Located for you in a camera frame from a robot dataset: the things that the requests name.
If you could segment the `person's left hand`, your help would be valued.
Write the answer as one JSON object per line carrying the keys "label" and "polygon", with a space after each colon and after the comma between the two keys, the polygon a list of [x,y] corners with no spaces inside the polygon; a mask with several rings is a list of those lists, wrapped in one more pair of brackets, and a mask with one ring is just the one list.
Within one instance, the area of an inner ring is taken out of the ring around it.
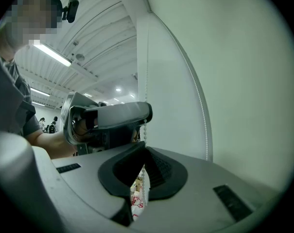
{"label": "person's left hand", "polygon": [[86,119],[86,118],[76,122],[73,126],[73,129],[74,129],[74,134],[77,141],[82,142],[92,138],[92,134],[97,127],[98,127],[97,118],[94,118],[92,122],[90,119]]}

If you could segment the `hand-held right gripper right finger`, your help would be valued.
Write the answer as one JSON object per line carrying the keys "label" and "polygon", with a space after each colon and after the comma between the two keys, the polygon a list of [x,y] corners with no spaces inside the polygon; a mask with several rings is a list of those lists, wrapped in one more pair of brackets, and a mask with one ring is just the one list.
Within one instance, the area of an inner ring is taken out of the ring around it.
{"label": "hand-held right gripper right finger", "polygon": [[[213,162],[157,151],[183,164],[188,180],[173,197],[148,202],[137,220],[139,233],[248,233],[278,202],[278,197],[265,199],[256,188]],[[235,222],[213,190],[220,185],[228,185],[252,214]]]}

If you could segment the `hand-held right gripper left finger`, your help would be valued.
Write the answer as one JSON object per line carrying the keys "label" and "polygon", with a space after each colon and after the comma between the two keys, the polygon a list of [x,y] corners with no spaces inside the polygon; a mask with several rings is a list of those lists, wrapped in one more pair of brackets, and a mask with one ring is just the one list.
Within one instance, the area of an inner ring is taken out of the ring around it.
{"label": "hand-held right gripper left finger", "polygon": [[43,230],[48,233],[144,233],[143,220],[120,224],[125,199],[110,195],[98,178],[102,163],[136,150],[142,143],[128,144],[103,152],[51,160],[45,150],[35,147],[38,179],[43,186],[42,201],[52,207],[44,211]]}

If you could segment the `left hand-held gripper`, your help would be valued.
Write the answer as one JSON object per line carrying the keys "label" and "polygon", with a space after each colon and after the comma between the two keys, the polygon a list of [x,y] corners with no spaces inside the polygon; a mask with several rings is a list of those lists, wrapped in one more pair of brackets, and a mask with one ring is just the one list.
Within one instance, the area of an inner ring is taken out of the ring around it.
{"label": "left hand-held gripper", "polygon": [[[130,102],[107,104],[95,102],[78,93],[70,92],[62,106],[61,119],[65,140],[75,146],[79,155],[113,149],[135,142],[140,125],[153,117],[151,104]],[[77,123],[90,118],[98,120],[93,128],[78,133]]]}

